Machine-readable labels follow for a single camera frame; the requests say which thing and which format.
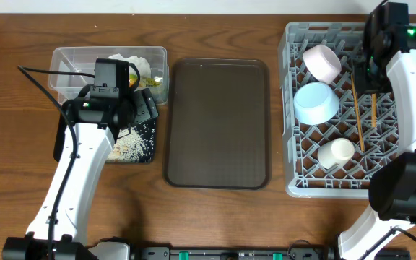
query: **green led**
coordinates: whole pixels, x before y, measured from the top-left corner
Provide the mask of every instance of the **green led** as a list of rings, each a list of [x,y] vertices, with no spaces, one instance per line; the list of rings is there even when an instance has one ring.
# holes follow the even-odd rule
[[[407,33],[413,36],[416,33],[416,29],[407,29]]]

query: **wooden stick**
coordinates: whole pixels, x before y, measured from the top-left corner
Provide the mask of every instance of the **wooden stick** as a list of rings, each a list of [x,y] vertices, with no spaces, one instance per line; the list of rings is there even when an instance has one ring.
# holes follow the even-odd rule
[[[362,126],[360,125],[360,117],[359,117],[358,94],[355,91],[354,76],[352,74],[351,74],[351,83],[352,83],[352,96],[354,97],[355,117],[357,119],[357,131],[359,132],[360,150],[362,152],[365,152],[364,140],[362,139]]]
[[[376,94],[372,94],[372,127],[376,127]]]

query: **wooden table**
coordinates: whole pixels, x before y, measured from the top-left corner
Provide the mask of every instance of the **wooden table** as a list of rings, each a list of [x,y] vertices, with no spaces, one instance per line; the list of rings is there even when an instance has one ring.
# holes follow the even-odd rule
[[[23,236],[57,167],[59,112],[18,70],[48,69],[61,46],[164,46],[183,57],[260,59],[270,70],[272,180],[261,191],[169,186],[162,177],[167,108],[160,106],[157,153],[149,165],[106,165],[92,203],[88,245],[123,236],[140,246],[287,247],[348,229],[367,201],[294,199],[285,193],[277,46],[293,21],[362,22],[360,15],[0,14],[0,258],[7,236]],[[46,85],[47,75],[36,74]],[[400,235],[390,247],[416,244]]]

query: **white cup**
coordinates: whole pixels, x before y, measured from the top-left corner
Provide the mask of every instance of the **white cup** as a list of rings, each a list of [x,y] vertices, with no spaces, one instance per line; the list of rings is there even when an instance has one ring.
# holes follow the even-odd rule
[[[293,97],[295,117],[304,124],[327,122],[338,112],[339,98],[322,82],[306,84]]]
[[[318,162],[326,169],[338,164],[344,166],[354,155],[354,144],[345,138],[338,138],[322,145],[317,152]]]
[[[308,70],[320,82],[330,85],[341,72],[338,56],[327,46],[317,45],[303,54]]]

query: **dish rack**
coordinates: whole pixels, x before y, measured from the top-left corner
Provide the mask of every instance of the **dish rack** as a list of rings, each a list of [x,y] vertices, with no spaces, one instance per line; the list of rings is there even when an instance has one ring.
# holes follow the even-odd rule
[[[392,93],[377,95],[376,127],[371,127],[371,96],[358,96],[365,152],[359,144],[352,97],[352,64],[362,60],[364,23],[291,22],[279,44],[279,75],[282,89],[283,161],[285,190],[293,197],[367,199],[371,176],[391,162],[397,153],[396,103]],[[324,44],[339,57],[342,71],[330,87],[340,108],[332,119],[315,126],[295,119],[293,95],[317,80],[303,62],[305,50]],[[355,154],[343,167],[325,169],[317,160],[319,147],[344,137],[355,144]]]

